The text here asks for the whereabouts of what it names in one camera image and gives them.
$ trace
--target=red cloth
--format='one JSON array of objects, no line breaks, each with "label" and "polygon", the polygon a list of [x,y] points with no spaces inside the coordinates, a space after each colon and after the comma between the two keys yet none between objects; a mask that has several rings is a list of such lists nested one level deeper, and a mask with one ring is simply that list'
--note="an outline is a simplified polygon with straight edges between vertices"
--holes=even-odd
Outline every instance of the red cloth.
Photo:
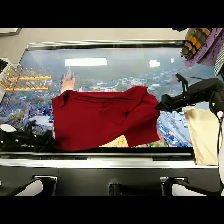
[{"label": "red cloth", "polygon": [[130,147],[154,142],[159,140],[157,104],[143,86],[125,92],[67,90],[52,99],[55,138],[69,151],[98,147],[120,135]]}]

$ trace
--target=cream fabric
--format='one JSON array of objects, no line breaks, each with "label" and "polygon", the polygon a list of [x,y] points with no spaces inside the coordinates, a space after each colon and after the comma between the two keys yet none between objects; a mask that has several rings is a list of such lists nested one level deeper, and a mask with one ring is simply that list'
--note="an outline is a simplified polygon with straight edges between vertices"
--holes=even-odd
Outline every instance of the cream fabric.
[{"label": "cream fabric", "polygon": [[219,122],[210,110],[184,109],[194,148],[196,163],[218,165],[217,139]]}]

